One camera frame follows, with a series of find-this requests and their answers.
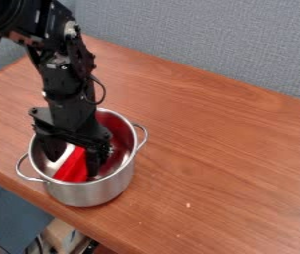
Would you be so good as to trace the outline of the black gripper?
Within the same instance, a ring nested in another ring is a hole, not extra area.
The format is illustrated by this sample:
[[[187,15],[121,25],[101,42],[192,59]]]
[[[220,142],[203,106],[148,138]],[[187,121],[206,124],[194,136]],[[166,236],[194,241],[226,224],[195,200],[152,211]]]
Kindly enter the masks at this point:
[[[95,118],[96,107],[82,99],[48,101],[46,107],[32,107],[36,139],[46,158],[54,162],[66,143],[85,148],[87,175],[95,177],[109,156],[109,130]]]

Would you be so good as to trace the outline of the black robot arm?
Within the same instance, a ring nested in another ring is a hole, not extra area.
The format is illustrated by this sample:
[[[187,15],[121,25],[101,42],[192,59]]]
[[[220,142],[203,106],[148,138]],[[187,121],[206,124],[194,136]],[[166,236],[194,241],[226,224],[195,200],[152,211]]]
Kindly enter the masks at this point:
[[[0,41],[25,48],[42,81],[45,107],[29,109],[34,137],[49,160],[70,143],[84,148],[87,174],[96,176],[111,134],[95,118],[95,54],[82,42],[72,11],[57,0],[0,0]]]

